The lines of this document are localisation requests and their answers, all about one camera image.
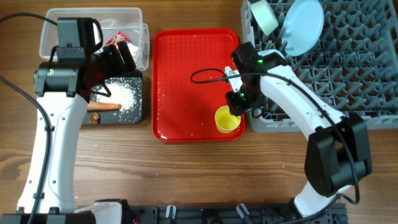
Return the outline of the yellow cup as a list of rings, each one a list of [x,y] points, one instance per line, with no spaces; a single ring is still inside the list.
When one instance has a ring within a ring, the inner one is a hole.
[[[228,134],[240,125],[241,116],[231,114],[229,106],[222,106],[215,113],[215,123],[219,132]]]

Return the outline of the small white tissue piece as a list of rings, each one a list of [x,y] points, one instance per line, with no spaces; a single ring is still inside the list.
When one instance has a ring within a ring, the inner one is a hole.
[[[134,61],[137,61],[138,57],[140,56],[141,51],[139,50],[139,47],[133,45],[132,43],[127,44],[128,49],[130,51],[131,56],[133,57]]]

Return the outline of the red snack wrapper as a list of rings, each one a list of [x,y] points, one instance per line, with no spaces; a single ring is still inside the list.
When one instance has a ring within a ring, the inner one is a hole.
[[[114,37],[105,43],[105,46],[114,45],[115,47],[118,47],[118,42],[126,42],[128,44],[130,43],[130,39],[119,30]]]

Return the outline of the white rice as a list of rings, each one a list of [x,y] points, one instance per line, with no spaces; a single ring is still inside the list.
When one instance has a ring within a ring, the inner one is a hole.
[[[142,120],[143,80],[141,77],[110,78],[105,85],[110,97],[91,94],[91,100],[120,104],[120,110],[96,111],[101,116],[99,124],[137,124]]]

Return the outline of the orange carrot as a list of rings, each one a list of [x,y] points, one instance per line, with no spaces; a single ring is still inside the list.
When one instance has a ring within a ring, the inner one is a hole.
[[[90,101],[87,105],[87,111],[112,111],[120,109],[121,105],[115,103],[102,103],[97,101]]]

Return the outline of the brown food chunk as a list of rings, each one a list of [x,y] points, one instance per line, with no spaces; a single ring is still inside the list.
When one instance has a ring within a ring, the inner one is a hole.
[[[92,112],[88,118],[88,121],[90,124],[99,124],[101,121],[101,116],[97,112]]]

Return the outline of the green bowl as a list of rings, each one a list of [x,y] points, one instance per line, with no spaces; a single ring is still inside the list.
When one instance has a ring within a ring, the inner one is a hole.
[[[251,4],[251,11],[259,28],[265,35],[270,35],[276,30],[279,23],[274,11],[266,0],[260,0]]]

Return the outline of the light blue plate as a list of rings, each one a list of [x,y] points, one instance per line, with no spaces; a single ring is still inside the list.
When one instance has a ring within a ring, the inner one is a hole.
[[[324,25],[322,5],[317,0],[296,0],[284,19],[282,42],[291,56],[307,53],[318,42]]]

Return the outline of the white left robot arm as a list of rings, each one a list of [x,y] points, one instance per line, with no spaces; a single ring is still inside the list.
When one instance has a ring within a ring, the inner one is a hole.
[[[58,44],[34,73],[37,130],[29,175],[15,213],[2,223],[133,223],[125,199],[98,200],[76,208],[73,174],[78,136],[96,85],[135,70],[125,42],[104,45],[91,17],[55,21]]]

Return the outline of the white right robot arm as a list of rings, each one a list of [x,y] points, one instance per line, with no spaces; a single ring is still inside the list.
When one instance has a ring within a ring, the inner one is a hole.
[[[226,94],[229,111],[240,116],[265,105],[269,98],[282,108],[307,139],[304,171],[308,182],[293,199],[300,218],[319,214],[344,191],[355,189],[373,171],[368,127],[358,115],[346,116],[325,103],[296,76],[277,50],[257,52],[239,45],[231,54],[235,70],[224,77],[232,90]]]

